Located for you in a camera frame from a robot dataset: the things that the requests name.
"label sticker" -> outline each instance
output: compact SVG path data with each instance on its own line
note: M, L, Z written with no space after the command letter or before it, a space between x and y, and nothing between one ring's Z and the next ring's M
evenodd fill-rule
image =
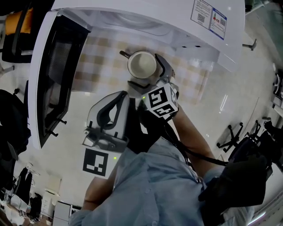
M213 8L212 18L210 23L210 31L224 40L226 31L227 17Z
M195 0L191 20L209 30L213 7L203 0Z

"tiled floor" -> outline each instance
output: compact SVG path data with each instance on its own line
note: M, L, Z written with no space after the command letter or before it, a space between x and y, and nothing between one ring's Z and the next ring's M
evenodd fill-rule
M243 43L253 43L253 40L243 34ZM252 52L243 48L238 70L230 73L215 67L207 81L203 98L198 105L184 105L183 108L197 129L209 143L215 157L221 154L227 159L231 152L224 152L216 147L218 141L227 138L227 126L233 127L243 122L242 135L249 132L255 120L262 116L270 116L275 124L278 115L271 108L270 98L274 71L264 42L259 38L258 47ZM16 87L23 88L28 78L29 65L16 65L15 71L5 74L0 79L0 89L13 92ZM48 173L62 177L60 199L72 204L81 205L85 190L92 175L83 172L83 129L90 107L102 97L95 94L73 92L68 114L64 120L67 125L59 124L57 138L50 137L44 148L38 151L29 142L27 151L22 153L16 164L15 173L19 174L26 162L34 164L34 169L41 175L35 176L36 192L43 193L45 179ZM274 175L268 180L265 203L283 188L283 176L274 168Z

